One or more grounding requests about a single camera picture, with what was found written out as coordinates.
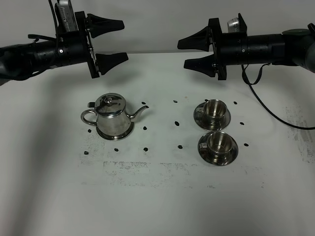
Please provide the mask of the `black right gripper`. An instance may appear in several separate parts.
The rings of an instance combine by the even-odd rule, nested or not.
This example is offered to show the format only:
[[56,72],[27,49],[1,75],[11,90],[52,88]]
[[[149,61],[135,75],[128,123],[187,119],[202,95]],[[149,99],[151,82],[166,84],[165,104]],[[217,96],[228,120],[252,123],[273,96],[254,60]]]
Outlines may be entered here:
[[199,32],[178,41],[179,50],[201,50],[208,52],[213,44],[214,54],[198,58],[187,59],[184,69],[200,72],[209,77],[218,74],[219,80],[226,80],[228,65],[237,65],[242,50],[246,48],[247,25],[239,13],[240,31],[234,33],[223,33],[218,18],[209,19],[208,26]]

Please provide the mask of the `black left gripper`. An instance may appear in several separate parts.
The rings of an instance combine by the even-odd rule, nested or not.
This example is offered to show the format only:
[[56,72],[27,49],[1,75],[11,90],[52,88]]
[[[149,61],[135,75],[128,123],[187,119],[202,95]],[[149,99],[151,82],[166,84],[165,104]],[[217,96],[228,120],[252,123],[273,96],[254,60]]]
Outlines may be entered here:
[[67,31],[64,20],[59,11],[58,19],[59,47],[56,55],[56,66],[87,63],[91,77],[98,78],[105,75],[115,66],[128,60],[126,52],[116,54],[94,54],[91,37],[96,38],[108,32],[119,31],[125,28],[122,20],[112,20],[98,17],[85,12],[74,13],[77,30]]

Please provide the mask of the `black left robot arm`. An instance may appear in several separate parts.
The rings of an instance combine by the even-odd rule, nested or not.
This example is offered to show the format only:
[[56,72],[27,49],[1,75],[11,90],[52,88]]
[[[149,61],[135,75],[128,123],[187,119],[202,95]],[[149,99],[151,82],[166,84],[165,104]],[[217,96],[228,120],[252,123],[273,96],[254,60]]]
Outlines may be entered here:
[[128,60],[127,53],[96,54],[92,38],[102,34],[123,30],[121,20],[112,20],[85,14],[74,14],[77,28],[67,31],[61,25],[61,16],[54,17],[56,37],[30,34],[33,41],[2,47],[0,50],[1,79],[24,81],[48,69],[87,63],[92,78],[98,78]]

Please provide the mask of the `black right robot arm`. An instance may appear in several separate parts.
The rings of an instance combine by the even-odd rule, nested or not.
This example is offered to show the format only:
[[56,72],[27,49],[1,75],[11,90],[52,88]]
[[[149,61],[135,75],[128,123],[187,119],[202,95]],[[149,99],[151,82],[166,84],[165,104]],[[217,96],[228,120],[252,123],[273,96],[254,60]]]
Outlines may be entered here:
[[272,64],[300,66],[308,71],[315,70],[315,26],[308,24],[307,29],[290,29],[280,34],[249,36],[247,25],[238,15],[227,23],[228,32],[221,31],[218,18],[209,19],[201,31],[179,40],[180,50],[209,51],[213,54],[187,59],[184,68],[217,76],[226,80],[228,65]]

